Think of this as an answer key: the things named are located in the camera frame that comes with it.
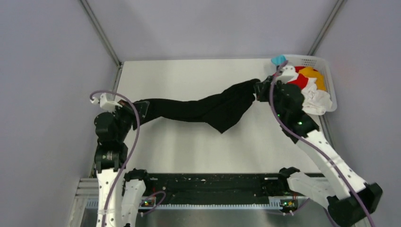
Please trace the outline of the black t shirt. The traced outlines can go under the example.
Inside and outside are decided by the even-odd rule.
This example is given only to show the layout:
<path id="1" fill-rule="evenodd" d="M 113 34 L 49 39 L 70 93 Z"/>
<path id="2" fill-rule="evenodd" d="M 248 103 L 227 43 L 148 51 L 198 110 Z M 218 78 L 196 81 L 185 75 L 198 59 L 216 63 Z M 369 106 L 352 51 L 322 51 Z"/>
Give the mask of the black t shirt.
<path id="1" fill-rule="evenodd" d="M 259 79 L 251 79 L 234 84 L 219 94 L 195 101 L 145 99 L 149 106 L 140 124 L 163 117 L 182 122 L 204 122 L 224 133 L 236 125 L 251 107 L 255 101 L 254 85 L 258 82 Z"/>

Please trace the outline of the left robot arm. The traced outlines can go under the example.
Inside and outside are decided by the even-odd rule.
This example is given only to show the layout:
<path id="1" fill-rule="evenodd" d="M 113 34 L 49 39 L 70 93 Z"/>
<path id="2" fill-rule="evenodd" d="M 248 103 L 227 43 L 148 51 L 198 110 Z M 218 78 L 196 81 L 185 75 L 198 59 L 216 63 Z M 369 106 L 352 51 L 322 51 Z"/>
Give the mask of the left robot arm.
<path id="1" fill-rule="evenodd" d="M 98 227 L 122 227 L 123 173 L 129 155 L 124 140 L 146 117 L 149 102 L 106 102 L 108 111 L 94 119 L 97 147 Z"/>

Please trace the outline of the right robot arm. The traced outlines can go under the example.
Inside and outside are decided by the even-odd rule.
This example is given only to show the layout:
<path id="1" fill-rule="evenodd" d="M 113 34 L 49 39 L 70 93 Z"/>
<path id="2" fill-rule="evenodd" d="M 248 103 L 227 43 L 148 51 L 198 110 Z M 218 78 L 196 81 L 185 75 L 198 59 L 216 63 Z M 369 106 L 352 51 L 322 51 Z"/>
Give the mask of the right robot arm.
<path id="1" fill-rule="evenodd" d="M 284 195 L 292 192 L 318 203 L 339 227 L 375 226 L 371 217 L 383 194 L 377 183 L 356 174 L 325 138 L 318 124 L 303 111 L 304 96 L 298 86 L 268 78 L 254 85 L 256 99 L 268 102 L 284 134 L 303 150 L 326 179 L 319 182 L 295 169 L 282 169 L 277 182 Z"/>

